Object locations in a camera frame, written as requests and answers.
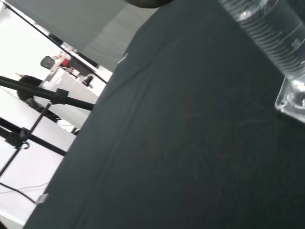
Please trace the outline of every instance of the light stand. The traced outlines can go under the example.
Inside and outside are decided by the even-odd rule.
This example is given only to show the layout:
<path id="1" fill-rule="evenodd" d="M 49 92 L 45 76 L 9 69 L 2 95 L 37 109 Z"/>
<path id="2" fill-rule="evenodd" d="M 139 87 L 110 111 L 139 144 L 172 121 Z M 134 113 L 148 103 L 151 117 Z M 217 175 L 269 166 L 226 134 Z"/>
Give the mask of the light stand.
<path id="1" fill-rule="evenodd" d="M 31 93 L 34 96 L 38 96 L 49 100 L 48 105 L 43 109 L 39 118 L 36 120 L 36 122 L 34 123 L 33 127 L 30 130 L 27 130 L 25 128 L 19 128 L 14 124 L 0 118 L 0 125 L 3 127 L 3 128 L 0 127 L 0 136 L 4 137 L 7 143 L 9 143 L 10 145 L 16 148 L 15 153 L 12 155 L 12 157 L 8 160 L 6 165 L 0 171 L 0 176 L 3 175 L 3 173 L 12 163 L 12 161 L 17 156 L 17 154 L 22 150 L 22 147 L 24 145 L 26 145 L 25 149 L 28 149 L 30 147 L 30 144 L 27 142 L 27 140 L 36 142 L 41 146 L 44 146 L 54 151 L 55 153 L 65 156 L 66 154 L 65 151 L 32 135 L 33 131 L 35 130 L 41 119 L 45 116 L 46 112 L 48 111 L 48 109 L 52 104 L 69 104 L 86 110 L 92 110 L 94 106 L 94 104 L 91 103 L 69 98 L 68 97 L 69 92 L 63 89 L 57 89 L 56 92 L 52 92 L 43 88 L 35 87 L 26 83 L 21 83 L 19 81 L 8 79 L 3 76 L 0 76 L 0 86 Z"/>
<path id="2" fill-rule="evenodd" d="M 75 57 L 74 55 L 72 55 L 71 53 L 69 53 L 68 51 L 66 51 L 64 48 L 62 48 L 60 45 L 58 45 L 54 40 L 52 40 L 50 37 L 48 37 L 46 34 L 44 34 L 42 31 L 40 31 L 38 28 L 36 28 L 33 24 L 31 24 L 28 20 L 26 20 L 24 17 L 22 17 L 18 12 L 16 12 L 9 4 L 7 4 L 4 1 L 1 1 L 3 3 L 3 5 L 9 9 L 10 11 L 12 11 L 13 13 L 15 13 L 18 17 L 20 17 L 22 20 L 24 20 L 26 23 L 28 23 L 32 28 L 34 28 L 36 31 L 38 31 L 42 36 L 44 36 L 45 38 L 47 38 L 49 41 L 51 41 L 52 43 L 54 43 L 57 47 L 59 47 L 64 53 L 68 54 L 72 59 L 74 59 L 76 62 L 78 62 L 79 64 L 81 64 L 84 68 L 86 68 L 87 70 L 89 70 L 90 72 L 92 72 L 92 74 L 97 77 L 98 79 L 100 79 L 101 81 L 103 81 L 105 84 L 107 84 L 107 81 L 105 81 L 103 78 L 101 78 L 97 73 L 95 73 L 90 67 L 88 67 L 86 64 L 84 64 L 81 60 L 79 60 L 77 57 Z"/>

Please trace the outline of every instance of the cable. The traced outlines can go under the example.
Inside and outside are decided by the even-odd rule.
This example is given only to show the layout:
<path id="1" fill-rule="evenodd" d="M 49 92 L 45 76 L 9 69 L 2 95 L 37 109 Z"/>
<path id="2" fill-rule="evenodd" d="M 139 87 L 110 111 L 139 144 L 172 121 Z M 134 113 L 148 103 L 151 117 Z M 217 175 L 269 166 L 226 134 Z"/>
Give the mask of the cable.
<path id="1" fill-rule="evenodd" d="M 60 125 L 60 126 L 72 126 L 72 125 L 62 125 L 62 124 L 57 124 L 57 125 Z"/>
<path id="2" fill-rule="evenodd" d="M 59 68 L 62 68 L 62 69 L 65 69 L 65 70 L 69 70 L 69 72 L 72 72 L 71 68 L 67 68 L 67 67 L 59 67 Z"/>
<path id="3" fill-rule="evenodd" d="M 14 192 L 18 192 L 20 195 L 23 195 L 26 199 L 28 199 L 30 202 L 32 202 L 33 204 L 36 205 L 36 202 L 33 199 L 31 199 L 30 197 L 28 197 L 27 195 L 25 195 L 23 192 L 20 192 L 19 190 L 14 189 L 13 187 L 7 186 L 7 185 L 5 185 L 5 184 L 3 184 L 1 182 L 0 182 L 0 185 L 3 186 L 3 187 L 8 188 L 8 189 L 10 189 L 10 190 L 12 190 Z"/>
<path id="4" fill-rule="evenodd" d="M 37 186 L 29 186 L 29 187 L 21 187 L 21 188 L 18 188 L 17 190 L 23 190 L 23 189 L 28 189 L 28 188 L 36 188 L 36 187 L 42 187 L 42 186 L 45 186 L 47 185 L 49 182 L 47 183 L 44 183 L 42 185 L 37 185 Z M 11 192 L 14 192 L 14 190 L 11 190 L 11 191 L 7 191 L 7 192 L 0 192 L 0 194 L 8 194 L 8 193 L 11 193 Z"/>

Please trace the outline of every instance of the red object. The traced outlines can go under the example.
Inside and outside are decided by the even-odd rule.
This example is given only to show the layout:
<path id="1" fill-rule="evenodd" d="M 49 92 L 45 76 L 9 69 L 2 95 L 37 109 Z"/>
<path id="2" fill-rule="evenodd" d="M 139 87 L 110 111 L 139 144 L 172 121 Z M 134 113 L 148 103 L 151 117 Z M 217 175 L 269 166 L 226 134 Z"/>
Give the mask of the red object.
<path id="1" fill-rule="evenodd" d="M 68 64 L 69 60 L 68 59 L 64 59 L 64 61 L 62 62 L 62 65 L 66 66 L 66 64 Z"/>

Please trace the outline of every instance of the black chair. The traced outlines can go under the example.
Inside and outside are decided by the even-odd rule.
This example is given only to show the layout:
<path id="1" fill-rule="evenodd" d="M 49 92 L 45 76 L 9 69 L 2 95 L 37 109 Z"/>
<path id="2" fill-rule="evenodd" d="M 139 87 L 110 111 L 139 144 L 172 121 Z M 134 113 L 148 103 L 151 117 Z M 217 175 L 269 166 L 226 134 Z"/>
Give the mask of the black chair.
<path id="1" fill-rule="evenodd" d="M 50 56 L 44 57 L 40 62 L 41 67 L 44 67 L 48 70 L 50 70 L 54 64 L 55 64 L 55 60 Z"/>

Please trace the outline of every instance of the white wall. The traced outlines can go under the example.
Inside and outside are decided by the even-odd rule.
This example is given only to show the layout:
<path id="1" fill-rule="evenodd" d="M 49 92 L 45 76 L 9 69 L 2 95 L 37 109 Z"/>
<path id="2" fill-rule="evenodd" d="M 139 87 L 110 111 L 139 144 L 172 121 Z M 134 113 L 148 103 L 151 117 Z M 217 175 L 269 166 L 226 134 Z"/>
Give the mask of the white wall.
<path id="1" fill-rule="evenodd" d="M 0 89 L 0 117 L 19 127 L 30 129 L 37 120 L 39 113 L 24 102 Z M 62 129 L 54 122 L 43 118 L 34 131 L 34 135 L 67 151 L 75 136 Z M 0 138 L 0 168 L 4 166 L 15 149 Z M 50 181 L 62 156 L 31 142 L 30 148 L 22 150 L 14 159 L 8 170 L 0 177 L 0 182 L 14 188 L 32 187 Z M 22 191 L 34 200 L 43 193 L 46 185 L 38 188 L 23 189 Z M 6 212 L 22 221 L 26 221 L 34 209 L 34 205 L 15 192 L 7 192 L 0 187 L 0 212 Z"/>
<path id="2" fill-rule="evenodd" d="M 60 49 L 14 13 L 0 22 L 0 34 L 0 74 L 15 80 L 19 79 L 15 73 L 44 80 L 49 70 L 40 66 L 41 60 Z"/>

